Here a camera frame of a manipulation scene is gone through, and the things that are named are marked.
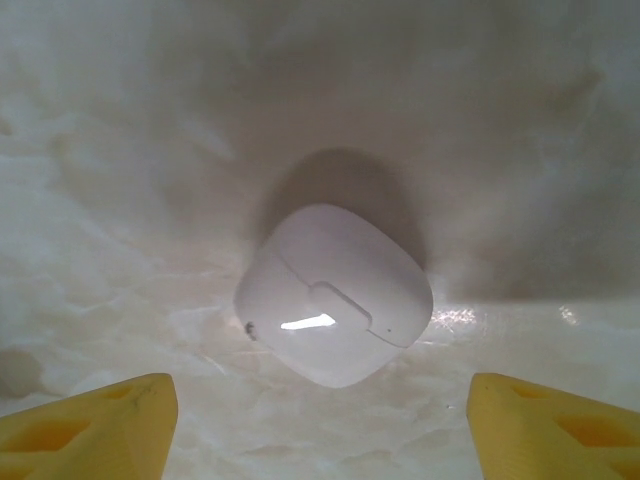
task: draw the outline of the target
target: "white marble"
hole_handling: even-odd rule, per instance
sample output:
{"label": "white marble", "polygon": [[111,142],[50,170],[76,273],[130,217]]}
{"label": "white marble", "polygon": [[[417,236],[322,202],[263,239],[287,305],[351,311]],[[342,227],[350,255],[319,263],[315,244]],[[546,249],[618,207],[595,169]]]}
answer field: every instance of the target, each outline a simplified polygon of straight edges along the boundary
{"label": "white marble", "polygon": [[[479,479],[477,371],[640,409],[637,18],[0,0],[0,413],[166,371],[167,479]],[[265,232],[313,200],[384,228],[436,297],[421,340],[343,390],[231,309]]]}

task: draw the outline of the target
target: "marble surface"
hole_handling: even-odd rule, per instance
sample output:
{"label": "marble surface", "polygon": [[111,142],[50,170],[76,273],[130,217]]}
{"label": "marble surface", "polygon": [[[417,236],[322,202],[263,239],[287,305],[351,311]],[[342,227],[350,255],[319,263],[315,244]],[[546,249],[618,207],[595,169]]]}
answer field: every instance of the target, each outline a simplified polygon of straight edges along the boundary
{"label": "marble surface", "polygon": [[[480,479],[477,371],[640,409],[633,1],[0,0],[0,414],[154,371],[165,478]],[[332,201],[434,288],[314,386],[231,297]]]}

